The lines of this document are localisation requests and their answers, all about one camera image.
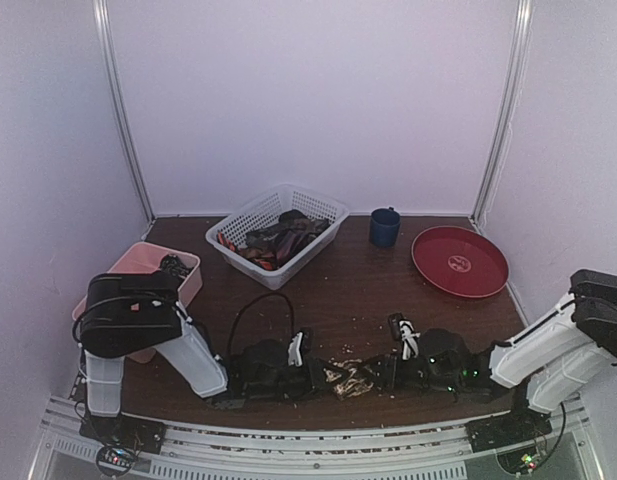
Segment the paisley patterned tie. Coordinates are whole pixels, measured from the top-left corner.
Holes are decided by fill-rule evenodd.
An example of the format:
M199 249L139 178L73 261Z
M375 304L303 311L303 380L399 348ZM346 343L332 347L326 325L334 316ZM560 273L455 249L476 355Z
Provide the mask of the paisley patterned tie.
M370 369L369 362L361 359L327 362L323 371L327 387L340 401L363 396L376 386L376 375Z

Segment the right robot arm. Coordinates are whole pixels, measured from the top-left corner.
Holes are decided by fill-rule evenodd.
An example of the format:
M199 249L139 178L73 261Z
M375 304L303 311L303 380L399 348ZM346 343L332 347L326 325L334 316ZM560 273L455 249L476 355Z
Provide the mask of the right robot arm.
M521 389L523 403L501 419L507 440L523 440L571 394L609 366L617 366L617 276L581 269L570 289L544 316L517 335L470 351L457 333L424 332L396 315L390 320L398 353L364 366L374 385L387 391L447 391L488 403Z

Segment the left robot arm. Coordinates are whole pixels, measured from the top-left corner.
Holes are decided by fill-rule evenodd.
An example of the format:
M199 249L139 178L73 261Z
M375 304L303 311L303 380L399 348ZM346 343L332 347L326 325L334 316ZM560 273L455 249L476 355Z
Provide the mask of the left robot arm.
M288 343L264 339L220 356L180 301L171 275L100 274L90 281L72 327L85 360L85 410L109 443L125 442L132 424L121 414L124 364L147 349L217 409L239 409L253 400L299 401L327 391L326 364L310 353L311 330L290 333Z

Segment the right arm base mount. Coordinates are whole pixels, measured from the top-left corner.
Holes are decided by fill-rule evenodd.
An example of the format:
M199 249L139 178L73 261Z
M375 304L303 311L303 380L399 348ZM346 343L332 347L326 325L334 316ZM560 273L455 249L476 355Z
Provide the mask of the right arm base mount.
M530 441L552 432L550 417L532 411L473 420L465 427L474 453Z

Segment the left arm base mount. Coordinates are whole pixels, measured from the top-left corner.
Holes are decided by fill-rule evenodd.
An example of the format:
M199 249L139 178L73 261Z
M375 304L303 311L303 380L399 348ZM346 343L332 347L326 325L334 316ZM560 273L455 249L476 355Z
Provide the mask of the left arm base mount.
M123 414L117 417L87 416L79 429L82 437L103 445L150 454L161 452L165 433L166 425L162 422Z

